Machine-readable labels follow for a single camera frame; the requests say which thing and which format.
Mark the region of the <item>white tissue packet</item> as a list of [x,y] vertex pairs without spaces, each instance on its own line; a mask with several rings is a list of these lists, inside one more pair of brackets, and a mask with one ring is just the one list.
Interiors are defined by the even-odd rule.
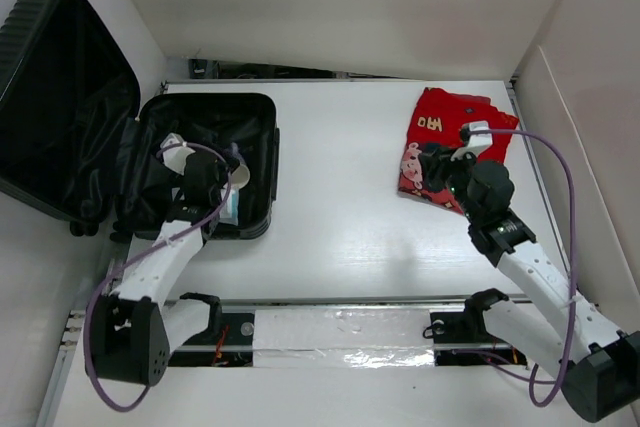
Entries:
[[239,191],[236,188],[221,191],[222,207],[219,221],[222,224],[239,225]]

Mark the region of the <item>red printed garment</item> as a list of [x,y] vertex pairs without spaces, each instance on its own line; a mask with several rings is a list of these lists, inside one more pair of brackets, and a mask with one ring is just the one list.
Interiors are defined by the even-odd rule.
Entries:
[[517,117],[500,111],[488,97],[426,88],[409,122],[400,163],[398,191],[460,213],[461,209],[450,193],[436,193],[426,187],[418,155],[437,147],[461,147],[461,128],[477,121],[487,122],[491,129],[514,130],[519,126]]

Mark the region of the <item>black hard-shell suitcase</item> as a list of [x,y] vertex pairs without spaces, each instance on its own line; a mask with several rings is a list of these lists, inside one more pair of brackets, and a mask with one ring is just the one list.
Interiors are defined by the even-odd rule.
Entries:
[[178,187],[158,159],[175,133],[228,154],[250,178],[236,225],[217,239],[254,239],[270,224],[280,133],[259,93],[164,94],[143,101],[119,45],[88,0],[17,0],[1,28],[1,189],[76,236],[110,215],[121,238],[155,238]]

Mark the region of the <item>purple ceramic mug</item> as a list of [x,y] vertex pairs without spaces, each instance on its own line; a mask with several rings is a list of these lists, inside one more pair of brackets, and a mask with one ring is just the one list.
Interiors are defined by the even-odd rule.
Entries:
[[224,155],[231,172],[231,186],[236,190],[243,189],[249,184],[251,173],[239,146],[232,142]]

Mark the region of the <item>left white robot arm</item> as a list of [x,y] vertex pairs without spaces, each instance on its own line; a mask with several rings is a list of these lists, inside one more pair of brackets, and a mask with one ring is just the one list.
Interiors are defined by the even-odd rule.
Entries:
[[152,387],[176,349],[193,337],[208,344],[222,334],[218,297],[187,292],[173,304],[166,300],[213,236],[238,163],[211,149],[179,151],[182,185],[158,237],[117,287],[98,296],[88,320],[85,357],[97,378]]

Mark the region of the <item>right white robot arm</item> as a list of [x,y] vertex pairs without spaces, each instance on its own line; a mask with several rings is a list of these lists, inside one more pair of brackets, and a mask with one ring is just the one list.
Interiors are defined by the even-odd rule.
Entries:
[[528,297],[541,316],[520,309],[497,289],[465,302],[462,328],[524,353],[553,376],[569,406],[598,422],[639,398],[639,335],[603,316],[550,261],[531,229],[511,210],[507,168],[481,161],[475,149],[435,147],[417,157],[423,182],[451,193],[469,222],[473,245]]

